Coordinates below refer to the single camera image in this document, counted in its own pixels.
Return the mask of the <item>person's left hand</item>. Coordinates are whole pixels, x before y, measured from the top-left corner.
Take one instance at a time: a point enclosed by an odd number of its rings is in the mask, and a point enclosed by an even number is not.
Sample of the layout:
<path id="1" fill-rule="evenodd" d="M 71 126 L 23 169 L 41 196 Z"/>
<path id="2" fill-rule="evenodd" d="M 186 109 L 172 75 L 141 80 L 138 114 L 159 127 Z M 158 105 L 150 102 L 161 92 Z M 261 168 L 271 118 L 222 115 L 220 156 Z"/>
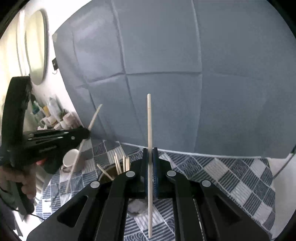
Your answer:
<path id="1" fill-rule="evenodd" d="M 9 181 L 22 184 L 22 192 L 29 198 L 36 196 L 36 166 L 42 165 L 46 159 L 37 161 L 30 166 L 23 168 L 23 171 L 16 170 L 11 166 L 1 166 L 1 189 L 9 190 Z"/>

